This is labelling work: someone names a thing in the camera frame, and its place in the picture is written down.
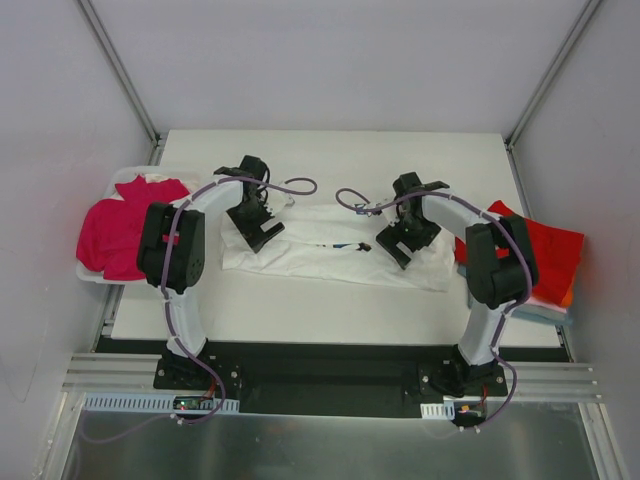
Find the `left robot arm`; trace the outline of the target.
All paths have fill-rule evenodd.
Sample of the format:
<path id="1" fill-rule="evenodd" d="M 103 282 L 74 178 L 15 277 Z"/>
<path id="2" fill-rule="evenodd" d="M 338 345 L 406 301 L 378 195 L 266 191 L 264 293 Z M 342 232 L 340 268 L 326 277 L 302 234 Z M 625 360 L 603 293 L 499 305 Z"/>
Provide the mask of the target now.
<path id="1" fill-rule="evenodd" d="M 193 287 L 205 267 L 206 222 L 228 215 L 250 250 L 259 252 L 284 230 L 280 222 L 265 230 L 274 216 L 267 207 L 269 167 L 247 156 L 238 167 L 217 169 L 208 183 L 185 198 L 152 203 L 145 215 L 137 267 L 164 301 L 169 331 L 167 361 L 192 389 L 205 386 L 212 366 L 203 357 L 207 344 Z"/>

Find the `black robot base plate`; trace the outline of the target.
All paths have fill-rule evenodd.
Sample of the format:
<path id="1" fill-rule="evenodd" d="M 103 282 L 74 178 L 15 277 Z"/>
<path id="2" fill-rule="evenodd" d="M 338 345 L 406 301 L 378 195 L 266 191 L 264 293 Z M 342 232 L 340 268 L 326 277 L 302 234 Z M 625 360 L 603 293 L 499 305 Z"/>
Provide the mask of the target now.
<path id="1" fill-rule="evenodd" d="M 202 393 L 273 415 L 416 418 L 447 397 L 503 399 L 503 368 L 465 367 L 451 346 L 210 341 L 197 362 L 164 350 L 158 390 Z"/>

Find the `white t-shirt with flower print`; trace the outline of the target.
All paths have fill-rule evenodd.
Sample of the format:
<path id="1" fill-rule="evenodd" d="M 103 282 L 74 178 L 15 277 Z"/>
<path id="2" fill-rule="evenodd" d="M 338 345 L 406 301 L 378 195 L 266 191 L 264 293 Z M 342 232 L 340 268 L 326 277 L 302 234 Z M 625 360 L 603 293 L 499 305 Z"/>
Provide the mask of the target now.
<path id="1" fill-rule="evenodd" d="M 230 219 L 221 226 L 222 268 L 269 276 L 341 281 L 361 285 L 449 290 L 454 238 L 444 231 L 410 255 L 406 268 L 375 240 L 391 214 L 358 215 L 337 204 L 288 207 L 278 214 L 284 230 L 257 253 Z"/>

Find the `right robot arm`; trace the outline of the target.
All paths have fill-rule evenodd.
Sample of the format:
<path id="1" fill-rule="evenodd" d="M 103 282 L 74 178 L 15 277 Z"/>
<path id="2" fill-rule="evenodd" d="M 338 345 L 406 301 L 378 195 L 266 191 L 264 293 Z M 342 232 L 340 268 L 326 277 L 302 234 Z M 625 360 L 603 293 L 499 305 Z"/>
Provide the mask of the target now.
<path id="1" fill-rule="evenodd" d="M 376 241 L 402 269 L 411 262 L 402 247 L 416 252 L 443 230 L 466 247 L 472 307 L 442 376 L 456 392 L 473 394 L 498 363 L 507 312 L 529 298 L 539 278 L 526 221 L 516 214 L 493 215 L 458 196 L 446 183 L 424 184 L 413 173 L 396 179 L 393 190 L 396 220 Z"/>

